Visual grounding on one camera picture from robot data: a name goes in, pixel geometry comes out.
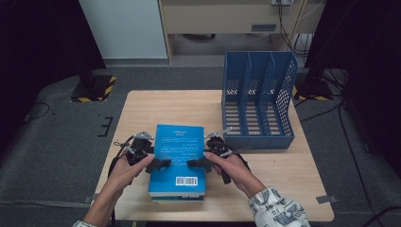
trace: wire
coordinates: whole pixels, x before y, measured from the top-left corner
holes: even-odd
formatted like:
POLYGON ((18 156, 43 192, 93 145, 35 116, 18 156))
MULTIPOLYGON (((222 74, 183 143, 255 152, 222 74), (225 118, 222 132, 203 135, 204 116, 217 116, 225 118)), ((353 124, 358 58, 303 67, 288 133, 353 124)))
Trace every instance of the wire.
POLYGON ((375 210, 373 209, 372 202, 371 202, 371 200, 370 200, 370 198, 369 198, 369 195, 368 195, 368 191, 366 190, 365 182, 363 181, 363 179, 362 179, 362 174, 360 173, 360 170, 359 170, 359 165, 357 164, 357 158, 356 158, 356 156, 355 156, 354 150, 352 149, 351 142, 350 142, 350 139, 349 139, 349 137, 348 137, 348 133, 347 133, 347 131, 346 131, 346 129, 345 129, 345 126, 344 126, 344 122, 342 121, 342 117, 341 117, 341 106, 342 106, 343 103, 344 103, 344 99, 342 100, 342 103, 339 105, 339 120, 340 120, 340 123, 341 123, 342 132, 344 133, 345 139, 346 139, 346 141, 347 141, 348 148, 349 148, 350 151, 351 151, 351 156, 352 156, 352 158, 353 158, 355 167, 357 168, 357 175, 358 175, 359 180, 360 180, 360 183, 361 183, 361 185, 362 185, 363 193, 364 193, 364 195, 365 195, 366 201, 368 202, 369 209, 370 209, 371 212, 375 215, 375 217, 376 217, 377 222, 379 223, 379 225, 380 225, 380 226, 383 226, 383 224, 381 223, 380 219, 378 219, 377 214, 375 213, 375 210))
POLYGON ((328 114, 328 113, 330 113, 330 112, 336 110, 336 108, 338 108, 339 105, 342 105, 343 102, 344 102, 344 100, 343 100, 340 104, 337 104, 336 106, 334 106, 333 108, 331 108, 330 110, 327 110, 327 111, 325 111, 325 112, 318 113, 318 114, 312 115, 312 116, 310 116, 310 117, 307 117, 307 118, 305 118, 305 119, 302 119, 302 120, 301 120, 301 124, 303 124, 303 123, 305 123, 306 121, 309 121, 309 120, 311 120, 311 119, 313 119, 313 118, 316 118, 316 117, 321 116, 321 115, 324 115, 324 114, 328 114))
POLYGON ((309 41, 309 34, 307 34, 307 36, 306 36, 306 44, 305 44, 305 49, 304 49, 304 53, 307 53, 307 54, 309 54, 309 51, 307 50, 307 42, 308 41, 309 41))
MULTIPOLYGON (((332 42, 333 37, 337 34, 337 31, 340 29, 341 24, 345 20, 345 18, 348 16, 348 13, 351 11, 351 9, 354 7, 355 3, 358 2, 358 0, 354 0, 349 6, 348 9, 344 12, 344 14, 341 16, 340 21, 337 23, 336 27, 333 30, 333 32, 330 33, 329 37, 327 37, 326 41, 324 42, 323 46, 319 49, 318 53, 315 55, 315 60, 318 58, 321 58, 324 54, 324 51, 326 51, 327 46, 332 42)), ((317 64, 322 66, 322 61, 317 61, 317 64)), ((316 83, 316 81, 320 81, 322 77, 315 77, 313 80, 316 83)))
POLYGON ((298 102, 297 104, 295 104, 295 106, 294 106, 294 107, 297 107, 297 106, 299 106, 299 105, 303 104, 303 103, 304 103, 304 102, 306 102, 306 101, 307 101, 307 99, 304 99, 304 100, 302 100, 302 101, 298 102))
POLYGON ((291 40, 289 39, 286 29, 283 26, 283 5, 281 4, 281 0, 278 0, 278 16, 280 21, 280 35, 283 39, 284 43, 286 43, 287 47, 294 53, 296 57, 303 57, 305 53, 300 53, 296 48, 294 48, 291 44, 291 40))
POLYGON ((313 10, 311 10, 309 13, 307 13, 306 15, 304 15, 303 17, 300 17, 297 19, 297 21, 301 21, 302 19, 304 19, 305 17, 307 17, 310 13, 312 13, 314 10, 318 9, 318 7, 324 2, 324 0, 322 0, 318 6, 316 6, 313 10))
POLYGON ((38 102, 38 103, 35 103, 35 105, 44 105, 44 106, 47 107, 47 110, 46 110, 43 114, 41 114, 41 115, 39 115, 39 116, 30 117, 30 118, 29 118, 30 120, 41 118, 42 116, 46 115, 46 114, 50 111, 50 106, 49 106, 47 103, 38 102))
POLYGON ((384 209, 383 211, 378 213, 376 216, 374 216, 373 218, 368 220, 368 222, 366 222, 364 225, 362 225, 362 227, 366 227, 366 226, 372 224, 372 222, 374 222, 376 219, 380 218, 380 216, 386 214, 387 212, 389 212, 391 210, 401 210, 401 206, 391 206, 389 208, 384 209))
POLYGON ((339 87, 341 89, 344 88, 344 84, 346 83, 346 80, 344 78, 344 82, 341 82, 339 79, 337 79, 337 77, 334 76, 333 70, 328 69, 328 71, 330 72, 328 75, 339 85, 339 87))
MULTIPOLYGON (((118 151, 117 155, 115 155, 115 157, 114 157, 113 160, 112 160, 112 163, 111 163, 111 165, 110 165, 110 167, 109 167, 109 175, 110 175, 110 173, 111 173, 111 171, 112 171, 113 163, 115 164, 115 163, 117 162, 118 159, 120 159, 122 156, 125 155, 125 153, 122 154, 122 152, 123 152, 123 150, 124 150, 124 148, 125 148, 126 146, 129 146, 129 145, 130 145, 130 140, 132 140, 132 139, 133 139, 133 135, 130 136, 130 138, 128 138, 128 139, 126 140, 126 142, 123 143, 123 144, 121 144, 121 143, 119 143, 119 142, 115 142, 115 141, 113 142, 114 145, 121 147, 121 149, 118 151)), ((113 212, 112 212, 112 226, 116 226, 116 221, 115 221, 115 209, 113 209, 113 212)))
POLYGON ((296 44, 298 43, 298 39, 300 34, 298 34, 296 40, 295 40, 295 45, 292 46, 291 44, 291 39, 289 38, 289 36, 287 35, 286 29, 283 26, 283 4, 281 3, 281 0, 277 1, 278 3, 278 15, 279 15, 279 21, 280 21, 280 35, 281 38, 283 39, 284 43, 286 43, 287 47, 294 53, 294 55, 298 58, 304 58, 307 56, 307 52, 305 50, 299 50, 296 48, 296 44))
POLYGON ((340 72, 342 72, 343 74, 344 74, 344 84, 345 83, 347 83, 347 81, 348 81, 348 73, 345 71, 342 71, 342 69, 339 69, 340 70, 340 72))
POLYGON ((335 86, 337 89, 339 89, 339 91, 342 91, 344 85, 336 77, 334 77, 333 73, 331 73, 331 71, 330 71, 330 73, 327 73, 327 71, 325 71, 325 70, 324 70, 324 73, 327 74, 330 78, 322 76, 322 79, 325 79, 326 81, 333 84, 333 86, 335 86))

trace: barcode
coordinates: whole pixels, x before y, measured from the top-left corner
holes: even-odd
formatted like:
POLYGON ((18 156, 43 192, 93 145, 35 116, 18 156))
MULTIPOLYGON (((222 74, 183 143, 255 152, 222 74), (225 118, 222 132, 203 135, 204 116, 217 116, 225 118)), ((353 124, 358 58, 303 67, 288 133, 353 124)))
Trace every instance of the barcode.
POLYGON ((198 185, 198 177, 176 177, 176 185, 198 185))
POLYGON ((198 185, 198 178, 197 177, 185 178, 185 185, 198 185))

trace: wooden table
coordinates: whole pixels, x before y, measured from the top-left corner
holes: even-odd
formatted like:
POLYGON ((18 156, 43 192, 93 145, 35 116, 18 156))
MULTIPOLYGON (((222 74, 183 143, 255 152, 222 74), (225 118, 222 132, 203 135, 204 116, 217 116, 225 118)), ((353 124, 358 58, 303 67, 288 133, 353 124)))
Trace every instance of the wooden table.
MULTIPOLYGON (((221 91, 132 91, 128 94, 113 142, 125 142, 131 135, 147 131, 155 135, 158 123, 200 125, 204 133, 221 131, 221 91)), ((243 153, 255 176, 266 186, 273 185, 283 197, 298 201, 310 221, 331 221, 329 203, 318 204, 326 195, 321 177, 306 142, 295 108, 290 104, 289 119, 295 139, 287 150, 243 153)), ((110 146, 96 193, 107 180, 112 158, 119 147, 110 146)), ((154 203, 148 194, 149 174, 143 171, 128 186, 115 207, 117 219, 176 221, 253 221, 248 198, 233 183, 224 184, 213 171, 206 175, 203 202, 154 203)))

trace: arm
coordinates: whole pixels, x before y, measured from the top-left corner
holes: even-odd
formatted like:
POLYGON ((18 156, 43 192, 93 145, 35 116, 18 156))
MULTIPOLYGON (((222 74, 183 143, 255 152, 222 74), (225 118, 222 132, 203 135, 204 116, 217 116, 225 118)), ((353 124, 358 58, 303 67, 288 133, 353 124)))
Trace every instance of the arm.
POLYGON ((114 210, 115 204, 123 194, 124 188, 139 175, 143 168, 148 166, 154 159, 153 154, 149 154, 141 162, 134 166, 130 166, 123 155, 115 164, 112 174, 104 184, 99 195, 95 199, 93 205, 89 209, 82 226, 107 226, 110 216, 114 210))
POLYGON ((204 152, 204 156, 217 164, 218 175, 223 168, 235 186, 247 195, 256 226, 309 226, 299 203, 282 198, 273 187, 263 185, 236 155, 223 159, 212 152, 204 152))

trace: electrical outlet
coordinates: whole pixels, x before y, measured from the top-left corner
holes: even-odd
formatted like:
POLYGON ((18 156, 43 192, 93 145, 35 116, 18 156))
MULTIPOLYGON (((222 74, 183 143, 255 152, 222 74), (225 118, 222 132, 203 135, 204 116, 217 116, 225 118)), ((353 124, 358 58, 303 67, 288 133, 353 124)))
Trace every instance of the electrical outlet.
POLYGON ((293 0, 271 0, 272 6, 278 6, 279 2, 282 6, 291 6, 293 0))

